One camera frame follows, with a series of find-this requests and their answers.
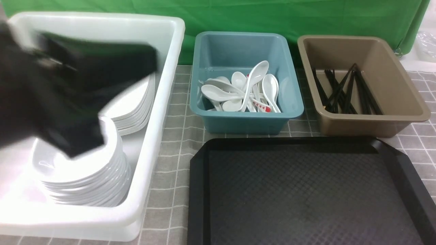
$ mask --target black tray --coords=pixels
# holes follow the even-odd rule
[[[188,245],[436,245],[409,158],[370,137],[210,140],[188,219]]]

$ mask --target stack of white plates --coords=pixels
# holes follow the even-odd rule
[[[152,74],[115,97],[101,111],[111,118],[120,135],[144,128],[150,119],[155,93],[155,75]]]
[[[100,118],[105,145],[74,159],[36,140],[32,165],[43,192],[57,204],[114,207],[127,194],[132,170],[113,121]]]

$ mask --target brown plastic bin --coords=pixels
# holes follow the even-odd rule
[[[298,39],[298,49],[322,134],[392,137],[410,123],[430,118],[429,108],[384,40],[377,37],[302,36]],[[336,79],[341,81],[354,63],[361,69],[383,115],[361,115],[356,88],[351,103],[358,115],[335,114],[323,108],[312,68],[316,69],[317,77],[329,96],[332,89],[324,70],[334,69]]]

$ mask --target white ceramic spoon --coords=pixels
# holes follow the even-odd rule
[[[243,91],[241,91],[240,89],[238,89],[234,85],[230,84],[230,82],[226,83],[223,80],[216,79],[216,78],[211,78],[211,79],[206,80],[204,82],[204,85],[213,85],[215,87],[220,88],[221,90],[224,90],[225,92],[237,93],[237,94],[240,94],[242,96],[245,95]]]
[[[225,112],[237,112],[241,107],[241,104],[242,104],[241,99],[228,100],[222,104],[222,109]]]
[[[273,112],[281,112],[279,106],[276,104],[276,95],[279,93],[279,88],[277,87],[276,77],[272,74],[267,74],[263,78],[262,81],[262,90],[265,99],[268,101],[268,104],[272,106]]]
[[[248,77],[248,80],[247,80],[247,88],[245,89],[244,100],[242,101],[242,105],[241,105],[241,108],[239,109],[239,111],[241,111],[241,112],[245,111],[245,109],[247,108],[247,103],[249,102],[249,96],[250,96],[251,90],[253,89],[253,86],[257,85],[257,83],[263,79],[263,77],[268,72],[268,69],[269,69],[268,61],[262,61],[251,70],[249,77]]]
[[[245,84],[247,84],[247,77],[242,72],[235,72],[232,75],[232,84],[240,90],[244,90]]]
[[[243,98],[243,96],[240,94],[227,93],[226,91],[223,91],[213,85],[203,85],[201,87],[201,92],[209,100],[217,102],[226,102],[228,100]]]
[[[222,81],[224,81],[225,83],[230,84],[230,80],[229,80],[227,77],[217,77],[216,79],[218,79],[218,80],[222,80]]]
[[[244,78],[244,80],[243,80],[244,84],[246,84],[247,78],[242,73],[241,73],[241,75]],[[242,96],[245,95],[244,92],[241,91],[241,89],[239,89],[235,85],[230,84],[230,83],[226,83],[225,81],[218,79],[218,78],[210,78],[204,82],[204,85],[213,85],[213,86],[216,86],[216,87],[218,87],[226,92],[237,93],[237,94],[240,94]],[[248,109],[250,112],[257,112],[256,108],[251,104],[248,105]]]
[[[277,80],[277,78],[274,75],[271,74],[271,76],[274,77],[274,81],[276,82],[276,86],[277,86],[277,93],[276,93],[276,97],[274,98],[274,101],[277,104],[277,97],[279,97],[279,89],[280,89],[280,87],[279,87],[279,80]]]

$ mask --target green cloth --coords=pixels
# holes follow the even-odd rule
[[[278,33],[293,56],[304,34],[376,36],[410,52],[430,0],[2,0],[8,16],[22,11],[81,11],[176,16],[186,31],[180,64],[192,64],[203,31]]]

